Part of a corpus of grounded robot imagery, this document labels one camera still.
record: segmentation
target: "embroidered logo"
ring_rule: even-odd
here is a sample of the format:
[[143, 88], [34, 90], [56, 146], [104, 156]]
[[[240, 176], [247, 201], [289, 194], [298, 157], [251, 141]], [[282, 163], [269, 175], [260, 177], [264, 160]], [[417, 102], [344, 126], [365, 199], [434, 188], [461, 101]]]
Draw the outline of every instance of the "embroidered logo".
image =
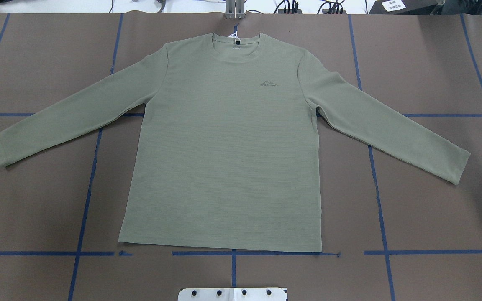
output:
[[260, 86], [271, 86], [271, 87], [274, 87], [274, 86], [278, 86], [278, 85], [275, 84], [274, 82], [268, 82], [268, 81], [266, 80], [263, 84], [260, 84]]

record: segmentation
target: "white label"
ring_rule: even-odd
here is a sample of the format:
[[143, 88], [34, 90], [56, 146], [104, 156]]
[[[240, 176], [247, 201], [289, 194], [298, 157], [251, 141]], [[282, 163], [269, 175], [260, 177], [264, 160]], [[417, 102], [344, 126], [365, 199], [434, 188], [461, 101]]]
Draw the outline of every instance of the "white label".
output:
[[382, 2], [382, 6], [384, 6], [384, 9], [386, 11], [398, 11], [406, 8], [401, 0], [390, 0]]

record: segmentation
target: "crew neck collar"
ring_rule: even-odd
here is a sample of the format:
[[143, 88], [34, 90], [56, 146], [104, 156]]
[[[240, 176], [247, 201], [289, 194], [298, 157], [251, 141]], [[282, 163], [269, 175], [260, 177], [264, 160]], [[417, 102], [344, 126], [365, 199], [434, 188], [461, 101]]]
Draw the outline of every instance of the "crew neck collar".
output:
[[236, 45], [235, 39], [230, 38], [229, 36], [219, 36], [216, 33], [208, 33], [206, 35], [206, 44], [208, 46], [209, 53], [214, 58], [220, 61], [226, 61], [229, 63], [245, 63], [247, 61], [252, 61], [262, 53], [262, 47], [264, 46], [265, 39], [266, 39], [266, 35], [263, 33], [259, 33], [257, 36], [253, 36], [252, 38], [240, 38], [241, 40], [241, 42], [239, 43], [240, 45], [254, 44], [254, 43], [258, 44], [256, 49], [252, 53], [248, 55], [243, 55], [243, 56], [226, 55], [225, 53], [218, 51], [213, 46], [213, 40], [217, 42], [230, 43], [233, 46], [235, 46]]

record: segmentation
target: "metal bracket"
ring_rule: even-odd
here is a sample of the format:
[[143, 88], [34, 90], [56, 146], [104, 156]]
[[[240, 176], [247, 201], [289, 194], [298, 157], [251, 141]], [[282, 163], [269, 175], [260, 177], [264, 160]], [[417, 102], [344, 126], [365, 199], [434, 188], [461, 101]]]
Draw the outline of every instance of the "metal bracket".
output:
[[287, 301], [287, 288], [182, 289], [178, 301]]
[[226, 0], [226, 19], [245, 19], [245, 1]]

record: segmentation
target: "olive green shirt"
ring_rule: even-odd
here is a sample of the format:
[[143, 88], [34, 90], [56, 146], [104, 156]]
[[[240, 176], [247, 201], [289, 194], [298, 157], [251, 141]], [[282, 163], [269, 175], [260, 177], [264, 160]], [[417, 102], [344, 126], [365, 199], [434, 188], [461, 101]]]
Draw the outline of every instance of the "olive green shirt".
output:
[[142, 103], [119, 242], [321, 251], [318, 108], [337, 131], [454, 184], [470, 155], [306, 49], [209, 33], [167, 43], [0, 132], [0, 166]]

